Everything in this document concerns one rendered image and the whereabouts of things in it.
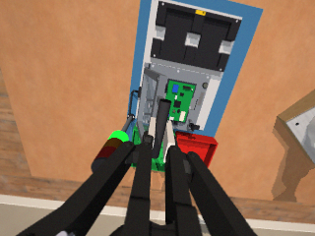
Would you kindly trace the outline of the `green bin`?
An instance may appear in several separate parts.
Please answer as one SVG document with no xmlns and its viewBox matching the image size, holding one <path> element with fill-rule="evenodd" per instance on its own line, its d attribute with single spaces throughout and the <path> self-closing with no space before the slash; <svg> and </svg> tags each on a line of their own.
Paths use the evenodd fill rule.
<svg viewBox="0 0 315 236">
<path fill-rule="evenodd" d="M 136 127 L 136 124 L 133 128 L 132 142 L 134 143 L 134 145 L 138 145 L 141 143 L 138 128 Z M 136 167 L 136 166 L 137 166 L 137 163 L 131 164 L 131 167 Z M 163 148 L 162 148 L 162 144 L 161 144 L 158 158 L 156 158 L 156 159 L 152 158 L 152 170 L 164 172 L 163 171 L 164 166 L 165 166 L 165 162 L 163 162 Z"/>
</svg>

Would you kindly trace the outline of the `red open-top bin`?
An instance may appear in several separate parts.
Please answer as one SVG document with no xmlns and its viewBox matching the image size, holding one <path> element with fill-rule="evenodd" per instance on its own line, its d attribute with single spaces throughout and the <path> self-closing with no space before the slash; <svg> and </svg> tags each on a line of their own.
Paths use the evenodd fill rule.
<svg viewBox="0 0 315 236">
<path fill-rule="evenodd" d="M 178 140 L 178 146 L 181 151 L 187 153 L 194 151 L 199 154 L 204 163 L 209 168 L 214 153 L 217 149 L 218 142 L 214 137 L 202 136 L 197 134 L 176 131 L 175 137 Z"/>
</svg>

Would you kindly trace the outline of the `green circuit board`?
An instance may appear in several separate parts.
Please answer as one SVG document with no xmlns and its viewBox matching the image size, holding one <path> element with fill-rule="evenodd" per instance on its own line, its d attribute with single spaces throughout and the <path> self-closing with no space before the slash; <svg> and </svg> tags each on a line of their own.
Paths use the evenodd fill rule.
<svg viewBox="0 0 315 236">
<path fill-rule="evenodd" d="M 165 99 L 170 100 L 171 105 L 167 119 L 185 122 L 194 88 L 193 85 L 169 81 Z"/>
</svg>

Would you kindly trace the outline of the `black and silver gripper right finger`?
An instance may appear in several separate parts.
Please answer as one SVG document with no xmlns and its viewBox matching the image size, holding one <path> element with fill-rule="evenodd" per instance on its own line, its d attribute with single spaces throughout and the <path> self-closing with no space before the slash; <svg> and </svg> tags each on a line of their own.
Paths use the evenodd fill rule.
<svg viewBox="0 0 315 236">
<path fill-rule="evenodd" d="M 166 122 L 162 148 L 165 224 L 175 223 L 176 236 L 203 236 L 190 192 L 211 236 L 258 236 L 199 154 L 181 151 L 170 120 Z"/>
</svg>

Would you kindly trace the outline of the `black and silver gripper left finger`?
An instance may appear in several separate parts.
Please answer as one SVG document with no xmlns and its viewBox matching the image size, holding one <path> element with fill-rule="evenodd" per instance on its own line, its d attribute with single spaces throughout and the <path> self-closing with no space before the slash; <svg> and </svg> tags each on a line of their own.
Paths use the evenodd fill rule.
<svg viewBox="0 0 315 236">
<path fill-rule="evenodd" d="M 59 208 L 16 236 L 86 236 L 132 163 L 137 163 L 121 236 L 149 236 L 156 118 L 142 142 L 123 142 Z"/>
</svg>

